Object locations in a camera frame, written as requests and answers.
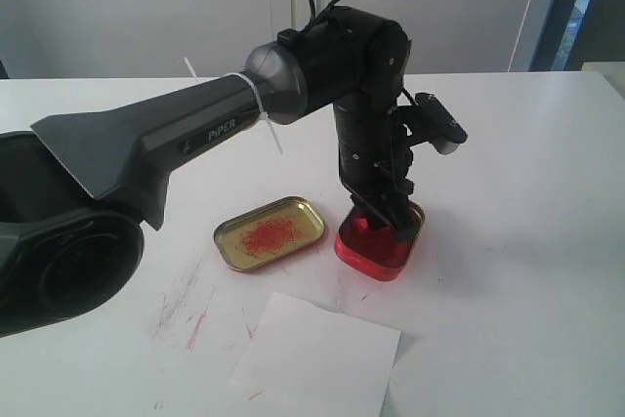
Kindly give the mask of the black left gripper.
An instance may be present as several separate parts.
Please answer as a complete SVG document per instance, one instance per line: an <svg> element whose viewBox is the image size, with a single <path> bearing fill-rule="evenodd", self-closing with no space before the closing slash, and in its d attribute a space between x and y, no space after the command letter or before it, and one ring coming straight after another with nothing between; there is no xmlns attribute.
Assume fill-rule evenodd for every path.
<svg viewBox="0 0 625 417"><path fill-rule="evenodd" d="M364 202L382 200L382 213L398 241L413 241L418 217L407 195L414 184L407 179L412 163L405 142L406 129L396 107L376 110L371 97L352 93L333 104L339 145L339 178L350 193L352 216L364 215L379 229L386 223Z"/></svg>

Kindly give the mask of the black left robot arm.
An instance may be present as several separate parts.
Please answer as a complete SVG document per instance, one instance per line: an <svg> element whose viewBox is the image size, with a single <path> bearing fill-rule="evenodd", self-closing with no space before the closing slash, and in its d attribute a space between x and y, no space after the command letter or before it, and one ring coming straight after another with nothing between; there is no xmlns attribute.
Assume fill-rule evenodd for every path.
<svg viewBox="0 0 625 417"><path fill-rule="evenodd" d="M411 237L412 157L396 107L409 52L397 22L334 7L237 73L3 134L2 335L112 298L138 267L142 224L163 224L170 175L261 119L286 125L332 105L342 184L397 240Z"/></svg>

